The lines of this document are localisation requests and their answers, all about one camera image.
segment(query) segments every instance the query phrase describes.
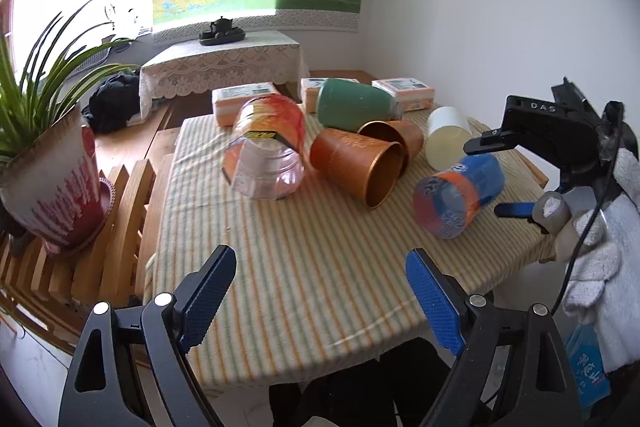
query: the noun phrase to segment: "hand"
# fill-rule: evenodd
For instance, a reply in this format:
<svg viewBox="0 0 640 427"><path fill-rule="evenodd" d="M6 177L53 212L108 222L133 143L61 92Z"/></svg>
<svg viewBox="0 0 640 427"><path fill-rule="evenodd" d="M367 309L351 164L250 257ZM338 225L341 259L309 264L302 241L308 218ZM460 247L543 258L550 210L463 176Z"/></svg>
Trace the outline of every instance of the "hand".
<svg viewBox="0 0 640 427"><path fill-rule="evenodd" d="M606 373L640 360L640 163L626 149L618 152L614 178L623 193L595 221L562 299L568 315L593 324ZM543 226L561 227L556 255L568 259L591 213L570 216L562 225L563 201L546 202L560 194L545 196L536 214Z"/></svg>

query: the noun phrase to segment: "table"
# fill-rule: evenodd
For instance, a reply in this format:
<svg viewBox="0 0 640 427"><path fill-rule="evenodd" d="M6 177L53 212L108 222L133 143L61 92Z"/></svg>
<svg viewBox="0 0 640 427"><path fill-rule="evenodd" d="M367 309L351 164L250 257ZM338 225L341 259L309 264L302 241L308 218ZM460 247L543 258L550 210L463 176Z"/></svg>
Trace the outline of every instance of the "table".
<svg viewBox="0 0 640 427"><path fill-rule="evenodd" d="M278 31L248 32L244 41L219 46L179 42L142 66L140 113L146 118L154 98L256 82L299 84L308 75L300 44Z"/></svg>
<svg viewBox="0 0 640 427"><path fill-rule="evenodd" d="M425 128L428 110L406 115ZM487 127L470 121L478 136ZM321 130L306 116L305 155ZM188 359L207 391L304 381L365 362L428 327L404 260L424 247L468 292L485 292L551 255L552 240L525 221L476 217L460 237L434 238L414 220L417 182L433 170L419 155L388 200L368 210L309 168L298 191L254 201L220 173L229 129L212 116L186 120L164 202L152 292L172 291L218 244L238 269L203 344ZM499 201L542 194L515 151L497 154L506 176Z"/></svg>

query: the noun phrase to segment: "blue bag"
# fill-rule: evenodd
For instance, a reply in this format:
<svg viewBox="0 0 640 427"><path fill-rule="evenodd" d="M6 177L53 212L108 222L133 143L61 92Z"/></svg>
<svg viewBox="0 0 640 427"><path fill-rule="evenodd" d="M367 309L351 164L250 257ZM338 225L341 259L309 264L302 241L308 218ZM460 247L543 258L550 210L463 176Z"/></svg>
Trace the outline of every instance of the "blue bag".
<svg viewBox="0 0 640 427"><path fill-rule="evenodd" d="M602 368L598 338L589 325L578 326L564 343L582 409L611 394L609 380Z"/></svg>

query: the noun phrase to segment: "green cup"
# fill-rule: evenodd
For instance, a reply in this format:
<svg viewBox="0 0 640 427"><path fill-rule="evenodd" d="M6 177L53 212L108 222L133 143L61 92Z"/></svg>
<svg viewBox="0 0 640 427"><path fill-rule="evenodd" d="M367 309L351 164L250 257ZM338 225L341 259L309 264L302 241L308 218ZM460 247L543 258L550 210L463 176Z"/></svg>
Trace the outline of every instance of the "green cup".
<svg viewBox="0 0 640 427"><path fill-rule="evenodd" d="M316 113L325 127L358 132L370 121L400 120L402 105L377 87L329 78L318 95Z"/></svg>

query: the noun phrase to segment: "blue gripper pad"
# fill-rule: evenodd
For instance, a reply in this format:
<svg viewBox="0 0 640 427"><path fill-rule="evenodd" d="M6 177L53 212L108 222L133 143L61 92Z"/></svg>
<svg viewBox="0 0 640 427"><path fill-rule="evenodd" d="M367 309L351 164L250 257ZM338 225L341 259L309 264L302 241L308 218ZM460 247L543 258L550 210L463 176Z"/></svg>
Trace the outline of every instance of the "blue gripper pad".
<svg viewBox="0 0 640 427"><path fill-rule="evenodd" d="M235 275L236 252L221 245L177 287L174 309L182 314L178 345L183 353L202 343Z"/></svg>
<svg viewBox="0 0 640 427"><path fill-rule="evenodd" d="M465 341L460 333L461 311L456 309L442 288L443 285L449 286L446 280L443 284L444 276L422 248L409 252L404 269L438 343L449 349L455 357L460 356L465 349Z"/></svg>

